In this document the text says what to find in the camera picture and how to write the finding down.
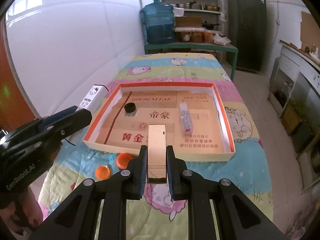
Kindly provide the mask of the person's left hand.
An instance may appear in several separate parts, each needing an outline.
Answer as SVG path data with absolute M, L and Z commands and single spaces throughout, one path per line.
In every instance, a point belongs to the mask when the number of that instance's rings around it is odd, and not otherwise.
M 4 224 L 19 235 L 22 235 L 23 230 L 28 226 L 30 226 L 31 230 L 40 226 L 43 222 L 43 213 L 30 187 L 22 191 L 16 202 L 22 208 L 27 224 L 22 226 L 21 219 L 16 214 L 15 202 L 11 202 L 6 208 L 1 209 L 1 219 Z

